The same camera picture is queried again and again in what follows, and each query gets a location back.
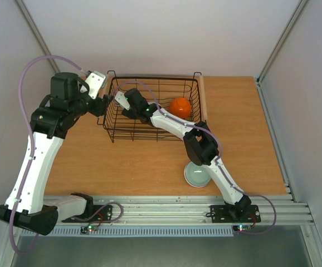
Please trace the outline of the orange bowl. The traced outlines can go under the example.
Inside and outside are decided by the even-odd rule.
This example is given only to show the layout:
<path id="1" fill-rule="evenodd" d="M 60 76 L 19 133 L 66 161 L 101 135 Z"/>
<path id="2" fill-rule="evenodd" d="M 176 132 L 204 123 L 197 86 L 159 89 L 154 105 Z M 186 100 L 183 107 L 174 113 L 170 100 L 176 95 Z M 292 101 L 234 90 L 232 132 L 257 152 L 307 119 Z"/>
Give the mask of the orange bowl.
<path id="1" fill-rule="evenodd" d="M 182 119 L 188 118 L 192 113 L 191 103 L 183 97 L 175 98 L 169 105 L 169 112 Z"/>

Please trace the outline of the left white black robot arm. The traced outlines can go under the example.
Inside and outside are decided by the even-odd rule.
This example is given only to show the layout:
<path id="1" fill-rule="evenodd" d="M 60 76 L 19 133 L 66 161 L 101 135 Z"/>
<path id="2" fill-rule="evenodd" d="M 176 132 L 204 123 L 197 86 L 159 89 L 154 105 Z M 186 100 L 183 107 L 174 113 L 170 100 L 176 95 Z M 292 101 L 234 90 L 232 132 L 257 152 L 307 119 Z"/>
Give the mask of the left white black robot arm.
<path id="1" fill-rule="evenodd" d="M 99 97 L 107 76 L 90 72 L 85 79 L 75 73 L 60 72 L 51 78 L 50 93 L 32 113 L 26 154 L 15 186 L 0 205 L 0 221 L 21 229 L 48 235 L 59 221 L 77 216 L 90 221 L 95 215 L 92 197 L 73 193 L 59 201 L 44 204 L 46 183 L 58 150 L 67 132 L 86 113 L 100 117 L 113 99 Z"/>

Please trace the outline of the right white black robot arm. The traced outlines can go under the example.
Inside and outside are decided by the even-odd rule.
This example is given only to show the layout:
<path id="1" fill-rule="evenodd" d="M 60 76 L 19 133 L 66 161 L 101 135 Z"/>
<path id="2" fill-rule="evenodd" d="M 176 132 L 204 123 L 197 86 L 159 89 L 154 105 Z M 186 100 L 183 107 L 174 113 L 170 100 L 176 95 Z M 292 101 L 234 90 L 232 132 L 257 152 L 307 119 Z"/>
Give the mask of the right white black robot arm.
<path id="1" fill-rule="evenodd" d="M 247 216 L 251 200 L 226 169 L 221 159 L 219 141 L 206 122 L 181 119 L 157 102 L 148 102 L 136 88 L 125 93 L 117 92 L 115 101 L 123 107 L 124 116 L 166 130 L 181 139 L 190 161 L 205 169 L 217 185 L 232 220 L 239 221 Z"/>

